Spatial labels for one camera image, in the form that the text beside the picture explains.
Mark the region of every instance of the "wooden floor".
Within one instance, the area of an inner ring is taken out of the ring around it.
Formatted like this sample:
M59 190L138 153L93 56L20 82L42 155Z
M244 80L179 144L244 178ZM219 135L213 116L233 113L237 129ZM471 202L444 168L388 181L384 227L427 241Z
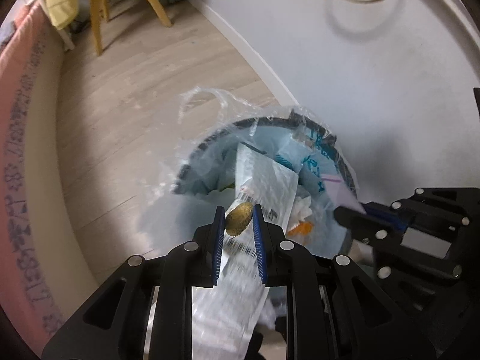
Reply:
M162 118L162 104L197 85L223 88L261 106L276 103L203 15L188 3L168 13L172 28L160 25L145 0L123 2L112 8L112 20L102 23L102 56L95 55L90 30L74 39L76 48L65 55L58 162L71 224L99 282L128 256L155 253L136 231L145 210L148 131L155 122L181 133L177 120ZM210 99L196 112L213 122Z

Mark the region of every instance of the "trash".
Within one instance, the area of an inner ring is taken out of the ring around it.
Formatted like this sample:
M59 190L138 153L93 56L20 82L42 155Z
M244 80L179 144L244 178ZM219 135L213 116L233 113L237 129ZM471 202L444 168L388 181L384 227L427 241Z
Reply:
M275 320L277 319L277 313L273 307L272 301L267 298L263 305L260 316L258 317L258 324L268 327L270 330L275 330Z
M350 248L333 209L345 202L361 209L355 176L335 135L307 109L259 108L227 91L194 88L160 112L178 120L181 135L154 125L153 169L141 180L149 203L141 228L157 255L210 223L216 204L228 214L244 202L260 203L267 222L314 254ZM194 359L243 359L262 310L272 311L267 294L277 315L286 311L285 289L268 291L258 277L251 224L226 234L217 288L193 291Z

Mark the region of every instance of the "clear plastic bag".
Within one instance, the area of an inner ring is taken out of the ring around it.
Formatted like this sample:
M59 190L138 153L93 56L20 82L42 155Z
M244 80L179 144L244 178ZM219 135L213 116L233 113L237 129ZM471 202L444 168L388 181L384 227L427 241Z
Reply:
M310 185L306 190L312 196L313 215L318 222L328 219L328 213L315 206L320 204L319 196L324 196L320 193L325 189L322 173L339 176L349 193L356 195L355 176L336 146L335 135L305 108L260 108L224 90L194 88L162 104L158 112L162 120L177 120L179 129L171 131L171 125L154 120L149 169L141 180L148 206L141 229L155 255L165 255L179 243L191 239L196 227L213 220L216 205L227 208L232 204L239 143L289 167L300 179L303 173L303 182ZM320 164L322 172L316 169ZM328 226L323 230L322 234L327 234ZM343 240L345 232L334 236ZM222 305L229 304L228 299L212 298L208 303L204 297L211 293L196 291L192 308L193 321L196 321L193 324L195 359L243 359L265 303L266 292L261 288L259 291L259 296L253 297L255 300L250 303L246 299L245 304L230 305L242 307L244 315L224 324L224 328L241 326L232 329L234 335L230 339L220 341L208 336L208 326L218 323L218 314L223 312ZM202 316L196 318L195 312L200 310L195 306L199 304L202 304ZM241 337L236 337L236 332L242 332Z

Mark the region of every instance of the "white packaging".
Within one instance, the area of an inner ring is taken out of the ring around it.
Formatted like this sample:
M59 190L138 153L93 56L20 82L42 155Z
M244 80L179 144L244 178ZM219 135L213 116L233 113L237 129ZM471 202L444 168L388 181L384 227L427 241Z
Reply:
M297 184L294 171L240 143L236 199L226 213L246 201L258 203L265 220L285 232ZM218 285L193 289L193 358L243 359L267 294L258 276L252 223L237 237L225 233Z

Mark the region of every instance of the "baseboard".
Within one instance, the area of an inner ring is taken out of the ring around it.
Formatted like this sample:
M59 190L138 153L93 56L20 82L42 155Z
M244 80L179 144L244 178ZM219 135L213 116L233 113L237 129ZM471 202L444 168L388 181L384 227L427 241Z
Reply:
M280 105L298 105L297 99L292 95L283 81L277 76L269 64L255 49L241 36L228 22L202 0L188 0L197 8L222 34L241 56L254 69L258 76L272 92Z

